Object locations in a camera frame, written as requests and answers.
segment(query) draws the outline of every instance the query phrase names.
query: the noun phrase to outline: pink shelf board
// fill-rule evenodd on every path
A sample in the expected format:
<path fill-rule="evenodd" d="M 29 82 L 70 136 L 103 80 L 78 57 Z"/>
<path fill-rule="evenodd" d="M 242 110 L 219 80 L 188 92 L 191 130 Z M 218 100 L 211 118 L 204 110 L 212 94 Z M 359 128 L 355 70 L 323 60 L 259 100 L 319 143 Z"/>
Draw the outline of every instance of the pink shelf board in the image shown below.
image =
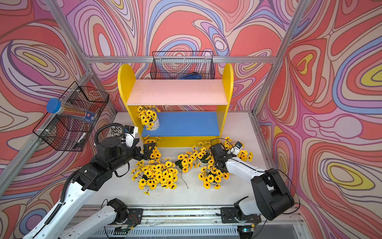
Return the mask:
<path fill-rule="evenodd" d="M 222 80 L 136 80 L 127 104 L 227 105 Z"/>

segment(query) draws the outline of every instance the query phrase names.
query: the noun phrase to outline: white flower pot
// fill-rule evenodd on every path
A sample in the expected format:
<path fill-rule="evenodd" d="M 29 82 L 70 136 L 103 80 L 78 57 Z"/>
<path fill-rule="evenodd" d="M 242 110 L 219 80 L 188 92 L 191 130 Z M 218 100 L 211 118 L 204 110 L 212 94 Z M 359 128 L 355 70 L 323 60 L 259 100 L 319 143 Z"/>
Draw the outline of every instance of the white flower pot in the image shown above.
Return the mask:
<path fill-rule="evenodd" d="M 154 131 L 154 130 L 157 130 L 159 128 L 159 118 L 157 117 L 157 120 L 154 121 L 154 126 L 152 127 L 152 129 L 150 129 L 150 131 Z"/>

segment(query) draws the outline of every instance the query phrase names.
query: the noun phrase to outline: flower pot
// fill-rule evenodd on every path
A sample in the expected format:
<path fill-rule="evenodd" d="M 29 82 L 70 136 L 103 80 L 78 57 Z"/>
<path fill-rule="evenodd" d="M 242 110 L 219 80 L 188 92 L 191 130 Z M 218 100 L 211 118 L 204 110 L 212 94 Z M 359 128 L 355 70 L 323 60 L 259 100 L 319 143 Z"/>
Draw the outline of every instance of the flower pot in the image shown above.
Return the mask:
<path fill-rule="evenodd" d="M 159 128 L 159 118 L 157 118 L 157 120 L 154 121 L 154 126 L 152 127 L 152 129 L 150 129 L 150 131 L 154 131 L 154 130 L 157 130 Z"/>
<path fill-rule="evenodd" d="M 203 163 L 200 159 L 197 159 L 198 161 L 199 161 L 199 163 L 200 163 L 200 165 L 202 166 L 202 167 L 204 167 L 204 166 L 208 166 L 208 162 L 207 163 Z"/>

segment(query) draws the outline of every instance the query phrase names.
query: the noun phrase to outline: yellow shelf side panel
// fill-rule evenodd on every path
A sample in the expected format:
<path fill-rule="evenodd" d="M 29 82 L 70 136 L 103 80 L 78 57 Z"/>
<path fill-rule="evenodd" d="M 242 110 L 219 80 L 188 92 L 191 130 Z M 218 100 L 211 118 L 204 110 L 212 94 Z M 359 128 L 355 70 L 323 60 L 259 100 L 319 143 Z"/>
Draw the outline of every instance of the yellow shelf side panel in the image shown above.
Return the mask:
<path fill-rule="evenodd" d="M 131 91 L 133 90 L 136 78 L 134 71 L 128 64 L 121 65 L 118 70 L 118 89 L 121 95 L 121 99 L 125 104 L 127 111 L 134 123 L 134 126 L 138 127 L 140 135 L 142 135 L 143 125 L 138 119 L 138 106 L 129 106 L 127 101 L 129 100 Z"/>
<path fill-rule="evenodd" d="M 232 92 L 233 92 L 233 67 L 231 63 L 227 63 L 224 67 L 222 82 L 224 86 L 225 96 L 227 97 L 227 105 L 217 106 L 216 115 L 219 125 L 220 136 L 223 133 L 225 119 L 227 118 L 228 109 L 230 108 Z"/>

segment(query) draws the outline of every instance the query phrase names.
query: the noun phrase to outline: blue lid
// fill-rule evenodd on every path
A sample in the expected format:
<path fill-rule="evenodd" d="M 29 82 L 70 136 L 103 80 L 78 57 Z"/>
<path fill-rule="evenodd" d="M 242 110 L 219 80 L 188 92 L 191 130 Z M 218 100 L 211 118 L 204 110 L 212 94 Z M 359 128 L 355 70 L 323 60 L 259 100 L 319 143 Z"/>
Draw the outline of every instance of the blue lid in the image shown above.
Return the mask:
<path fill-rule="evenodd" d="M 50 99 L 47 103 L 47 111 L 49 113 L 55 114 L 57 113 L 61 108 L 61 101 L 59 99 Z"/>

